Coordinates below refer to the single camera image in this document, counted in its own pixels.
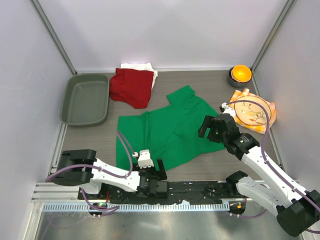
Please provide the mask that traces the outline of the floral ceramic plate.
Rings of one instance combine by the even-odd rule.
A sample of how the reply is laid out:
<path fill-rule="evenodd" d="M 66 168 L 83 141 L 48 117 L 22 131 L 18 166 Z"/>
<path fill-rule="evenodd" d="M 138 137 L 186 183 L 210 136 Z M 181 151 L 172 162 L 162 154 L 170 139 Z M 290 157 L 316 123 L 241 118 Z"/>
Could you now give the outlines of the floral ceramic plate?
<path fill-rule="evenodd" d="M 234 110 L 239 120 L 249 126 L 262 126 L 267 123 L 267 117 L 272 116 L 267 102 L 257 96 L 242 96 L 234 104 Z"/>

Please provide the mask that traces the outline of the orange checkered cloth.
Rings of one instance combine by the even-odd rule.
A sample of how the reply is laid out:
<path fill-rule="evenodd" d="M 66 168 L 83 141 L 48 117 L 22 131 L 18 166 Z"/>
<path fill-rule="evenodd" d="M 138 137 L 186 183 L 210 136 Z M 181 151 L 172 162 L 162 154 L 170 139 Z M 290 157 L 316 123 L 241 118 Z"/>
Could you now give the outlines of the orange checkered cloth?
<path fill-rule="evenodd" d="M 230 102 L 237 101 L 240 97 L 244 97 L 244 96 L 259 97 L 258 95 L 250 93 L 250 90 L 248 88 L 245 88 L 243 91 L 235 90 L 233 95 L 232 95 L 232 97 L 231 97 L 231 99 L 230 99 Z M 269 119 L 269 128 L 270 128 L 272 126 L 272 124 L 276 120 L 276 105 L 273 102 L 266 101 L 266 103 L 269 105 L 269 107 L 271 109 L 271 113 L 272 113 L 272 116 Z M 234 104 L 235 103 L 230 104 L 229 106 L 234 109 Z M 252 130 L 252 131 L 254 131 L 256 133 L 259 133 L 259 134 L 264 134 L 266 132 L 266 130 L 267 130 L 267 124 L 265 124 L 265 125 L 256 125 L 256 126 L 247 125 L 247 124 L 244 124 L 243 122 L 241 122 L 239 120 L 239 118 L 237 117 L 237 115 L 234 117 L 234 120 L 235 120 L 235 122 L 237 124 L 241 125 L 242 127 L 245 127 L 247 129 Z"/>

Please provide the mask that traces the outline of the green t shirt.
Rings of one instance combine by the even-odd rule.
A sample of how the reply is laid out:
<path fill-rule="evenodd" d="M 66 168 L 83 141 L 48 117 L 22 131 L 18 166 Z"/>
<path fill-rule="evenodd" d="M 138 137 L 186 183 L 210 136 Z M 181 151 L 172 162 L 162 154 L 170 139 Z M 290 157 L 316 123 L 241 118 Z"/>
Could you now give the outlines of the green t shirt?
<path fill-rule="evenodd" d="M 186 85 L 167 95 L 169 105 L 140 115 L 120 116 L 117 130 L 134 151 L 149 150 L 152 160 L 162 159 L 171 170 L 199 155 L 224 150 L 221 143 L 198 136 L 205 116 L 217 112 Z"/>

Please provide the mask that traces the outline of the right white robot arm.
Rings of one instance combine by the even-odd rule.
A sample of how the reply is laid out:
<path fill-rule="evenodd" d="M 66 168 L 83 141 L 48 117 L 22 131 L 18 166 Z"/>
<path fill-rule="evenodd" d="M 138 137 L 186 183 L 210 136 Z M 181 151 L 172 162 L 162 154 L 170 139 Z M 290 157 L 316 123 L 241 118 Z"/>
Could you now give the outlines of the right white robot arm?
<path fill-rule="evenodd" d="M 267 185 L 257 183 L 239 170 L 226 178 L 225 190 L 230 197 L 242 195 L 257 202 L 272 213 L 280 227 L 292 237 L 309 231 L 320 220 L 319 192 L 307 190 L 285 173 L 254 137 L 239 131 L 230 114 L 205 116 L 198 136 L 223 144 Z"/>

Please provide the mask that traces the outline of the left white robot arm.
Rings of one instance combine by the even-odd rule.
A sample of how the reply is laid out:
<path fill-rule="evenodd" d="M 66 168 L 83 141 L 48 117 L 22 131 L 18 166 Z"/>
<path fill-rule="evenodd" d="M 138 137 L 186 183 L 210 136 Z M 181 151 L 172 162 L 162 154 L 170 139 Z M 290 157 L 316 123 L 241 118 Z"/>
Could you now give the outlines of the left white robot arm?
<path fill-rule="evenodd" d="M 124 170 L 96 158 L 96 151 L 92 149 L 64 151 L 57 167 L 58 174 L 52 182 L 78 186 L 97 200 L 106 195 L 107 185 L 128 193 L 165 198 L 169 189 L 162 160 L 157 160 L 159 170 L 156 170 L 148 149 L 135 152 L 133 157 L 137 163 Z"/>

